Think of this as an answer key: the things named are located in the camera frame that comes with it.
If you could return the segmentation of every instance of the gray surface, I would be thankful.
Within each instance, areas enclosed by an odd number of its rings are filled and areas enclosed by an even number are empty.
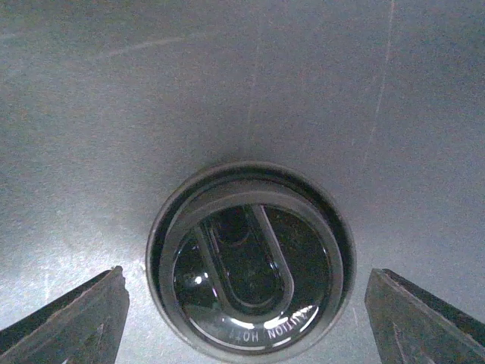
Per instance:
[[[122,265],[117,362],[215,362],[161,320],[144,252],[171,191],[240,158],[316,180],[355,235],[352,302],[292,362],[378,362],[371,267],[485,321],[480,2],[97,2],[0,10],[0,328]]]

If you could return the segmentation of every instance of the textured surface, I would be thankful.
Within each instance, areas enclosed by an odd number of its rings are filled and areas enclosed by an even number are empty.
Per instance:
[[[352,302],[292,362],[378,362],[372,267],[485,321],[480,2],[24,3],[0,10],[0,328],[122,265],[117,361],[214,362],[161,320],[144,252],[171,191],[240,158],[316,180],[355,235]]]

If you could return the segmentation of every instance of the black circular object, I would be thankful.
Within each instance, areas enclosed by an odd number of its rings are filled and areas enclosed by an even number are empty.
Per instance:
[[[191,177],[158,213],[149,287],[178,336],[231,362],[308,349],[342,315],[352,236],[329,196],[298,173],[237,162]]]

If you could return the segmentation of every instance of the scratched surface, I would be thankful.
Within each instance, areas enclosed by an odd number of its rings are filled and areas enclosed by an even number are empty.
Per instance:
[[[238,158],[307,174],[355,235],[348,309],[291,362],[378,362],[372,267],[485,321],[480,2],[18,3],[0,8],[0,328],[122,265],[117,362],[215,362],[159,317],[144,252],[171,191]]]

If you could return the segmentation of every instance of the letter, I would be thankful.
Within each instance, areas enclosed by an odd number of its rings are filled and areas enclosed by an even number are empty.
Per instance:
[[[267,333],[270,339],[276,339],[276,334],[274,333],[273,329],[268,330]]]

